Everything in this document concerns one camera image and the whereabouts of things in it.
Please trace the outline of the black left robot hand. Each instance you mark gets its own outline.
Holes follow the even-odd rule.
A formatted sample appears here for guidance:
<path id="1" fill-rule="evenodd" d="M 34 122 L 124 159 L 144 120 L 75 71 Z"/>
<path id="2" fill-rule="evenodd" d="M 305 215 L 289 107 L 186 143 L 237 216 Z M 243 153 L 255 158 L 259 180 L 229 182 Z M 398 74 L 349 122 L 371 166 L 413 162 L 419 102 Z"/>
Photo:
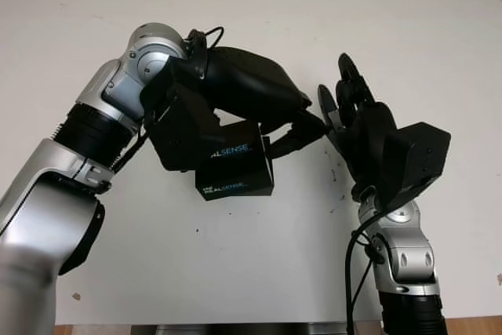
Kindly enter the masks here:
<path id="1" fill-rule="evenodd" d="M 263 135 L 285 124 L 290 130 L 270 146 L 276 159 L 327 134 L 325 123 L 308 108 L 311 99 L 275 61 L 243 49 L 219 46 L 208 52 L 203 96 L 217 109 L 258 122 Z"/>

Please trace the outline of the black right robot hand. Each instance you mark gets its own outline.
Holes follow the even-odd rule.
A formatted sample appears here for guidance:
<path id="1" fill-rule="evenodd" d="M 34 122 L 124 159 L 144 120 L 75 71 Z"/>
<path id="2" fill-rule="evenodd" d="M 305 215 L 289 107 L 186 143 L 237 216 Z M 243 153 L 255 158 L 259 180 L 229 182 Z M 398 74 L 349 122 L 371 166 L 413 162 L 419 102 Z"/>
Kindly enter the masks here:
<path id="1" fill-rule="evenodd" d="M 327 137 L 346 162 L 354 180 L 351 196 L 362 202 L 376 190 L 384 139 L 396 130 L 389 107 L 375 100 L 366 80 L 347 53 L 338 58 L 340 80 L 332 94 L 318 87 L 318 102 L 328 128 Z"/>

